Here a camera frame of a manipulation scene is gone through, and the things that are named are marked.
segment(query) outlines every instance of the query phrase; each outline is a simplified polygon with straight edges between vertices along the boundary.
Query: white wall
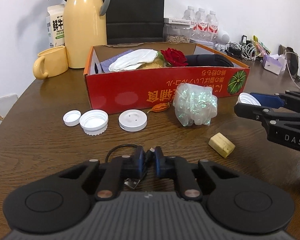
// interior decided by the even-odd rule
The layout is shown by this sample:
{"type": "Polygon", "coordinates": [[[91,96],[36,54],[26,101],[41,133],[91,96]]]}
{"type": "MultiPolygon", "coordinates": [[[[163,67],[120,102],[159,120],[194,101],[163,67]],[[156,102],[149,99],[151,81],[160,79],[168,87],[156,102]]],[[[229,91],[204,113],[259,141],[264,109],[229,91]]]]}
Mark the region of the white wall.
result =
{"type": "Polygon", "coordinates": [[[0,0],[0,97],[18,97],[34,80],[37,54],[49,48],[47,6],[63,0],[0,0]]]}
{"type": "MultiPolygon", "coordinates": [[[[20,96],[34,80],[36,54],[48,48],[47,6],[62,0],[0,0],[0,97],[20,96]]],[[[232,41],[256,35],[273,52],[279,44],[300,55],[300,0],[165,0],[166,17],[182,17],[188,5],[217,12],[232,41]]]]}

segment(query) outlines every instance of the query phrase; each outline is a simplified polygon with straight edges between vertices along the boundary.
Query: small white cap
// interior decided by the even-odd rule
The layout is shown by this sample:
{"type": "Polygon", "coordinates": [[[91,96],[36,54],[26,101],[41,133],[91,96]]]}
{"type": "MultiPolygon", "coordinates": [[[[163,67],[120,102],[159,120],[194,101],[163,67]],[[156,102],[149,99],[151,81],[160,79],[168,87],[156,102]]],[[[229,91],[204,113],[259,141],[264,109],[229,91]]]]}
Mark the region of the small white cap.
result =
{"type": "Polygon", "coordinates": [[[259,101],[248,93],[240,93],[237,103],[244,103],[249,105],[261,106],[259,101]]]}
{"type": "Polygon", "coordinates": [[[137,132],[147,125],[147,115],[140,110],[127,110],[119,116],[120,127],[128,132],[137,132]]]}
{"type": "Polygon", "coordinates": [[[79,124],[81,113],[78,110],[72,110],[63,116],[63,121],[67,126],[75,126],[79,124]]]}
{"type": "Polygon", "coordinates": [[[80,125],[88,135],[101,134],[108,127],[108,114],[102,110],[90,110],[80,117],[80,125]]]}

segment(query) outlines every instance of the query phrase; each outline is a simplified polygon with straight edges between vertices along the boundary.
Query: white cloth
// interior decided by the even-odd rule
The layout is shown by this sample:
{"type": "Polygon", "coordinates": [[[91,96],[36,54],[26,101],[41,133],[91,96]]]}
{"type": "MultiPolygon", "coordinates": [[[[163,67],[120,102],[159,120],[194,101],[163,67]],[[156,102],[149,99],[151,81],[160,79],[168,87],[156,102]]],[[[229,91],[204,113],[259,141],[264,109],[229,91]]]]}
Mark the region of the white cloth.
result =
{"type": "Polygon", "coordinates": [[[153,49],[137,49],[126,55],[119,57],[109,66],[109,71],[134,70],[144,63],[151,63],[158,56],[158,52],[153,49]]]}

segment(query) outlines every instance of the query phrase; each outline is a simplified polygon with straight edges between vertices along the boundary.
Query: yellow mug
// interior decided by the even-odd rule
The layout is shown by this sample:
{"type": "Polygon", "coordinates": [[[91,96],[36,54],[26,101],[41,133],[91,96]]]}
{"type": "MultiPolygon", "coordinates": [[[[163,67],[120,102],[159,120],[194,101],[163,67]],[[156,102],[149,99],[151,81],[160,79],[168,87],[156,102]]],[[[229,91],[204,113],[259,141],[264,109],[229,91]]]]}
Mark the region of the yellow mug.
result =
{"type": "Polygon", "coordinates": [[[66,47],[58,46],[40,52],[32,71],[37,79],[45,79],[62,74],[68,67],[66,47]]]}

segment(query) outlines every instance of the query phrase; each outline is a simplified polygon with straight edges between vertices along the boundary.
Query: gray ribbed panel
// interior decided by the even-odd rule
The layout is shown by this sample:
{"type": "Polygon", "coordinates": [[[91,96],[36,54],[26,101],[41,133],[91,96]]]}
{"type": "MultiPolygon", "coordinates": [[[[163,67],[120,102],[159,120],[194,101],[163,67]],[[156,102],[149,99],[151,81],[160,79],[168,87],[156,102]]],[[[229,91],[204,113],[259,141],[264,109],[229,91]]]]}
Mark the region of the gray ribbed panel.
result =
{"type": "Polygon", "coordinates": [[[175,192],[122,192],[114,200],[98,202],[84,221],[64,232],[32,236],[14,230],[4,238],[4,240],[141,239],[293,240],[284,231],[268,236],[244,236],[230,232],[213,222],[199,203],[181,200],[175,192]]]}

